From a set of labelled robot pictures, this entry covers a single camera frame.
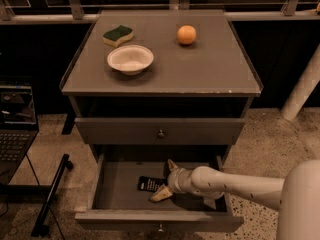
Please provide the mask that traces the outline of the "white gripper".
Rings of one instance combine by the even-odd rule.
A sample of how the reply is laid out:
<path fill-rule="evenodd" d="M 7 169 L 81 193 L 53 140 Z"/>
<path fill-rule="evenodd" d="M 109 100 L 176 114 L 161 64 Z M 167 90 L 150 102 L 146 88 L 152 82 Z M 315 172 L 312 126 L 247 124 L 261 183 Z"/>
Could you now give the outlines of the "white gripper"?
<path fill-rule="evenodd" d="M 192 170 L 178 168 L 171 159 L 168 160 L 168 168 L 172 171 L 168 176 L 168 186 L 161 185 L 158 190 L 151 195 L 149 200 L 157 203 L 170 198 L 174 193 L 191 193 L 194 190 L 192 184 Z"/>

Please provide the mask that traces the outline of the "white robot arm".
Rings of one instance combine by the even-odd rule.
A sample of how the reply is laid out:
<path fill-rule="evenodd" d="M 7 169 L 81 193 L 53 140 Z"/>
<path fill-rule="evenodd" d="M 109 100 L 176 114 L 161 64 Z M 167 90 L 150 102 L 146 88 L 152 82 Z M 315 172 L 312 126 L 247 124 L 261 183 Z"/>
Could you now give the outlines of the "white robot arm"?
<path fill-rule="evenodd" d="M 220 172 L 207 166 L 188 170 L 168 162 L 168 183 L 151 196 L 159 202 L 174 194 L 217 199 L 224 193 L 278 212 L 276 240 L 320 240 L 320 159 L 294 166 L 283 178 Z"/>

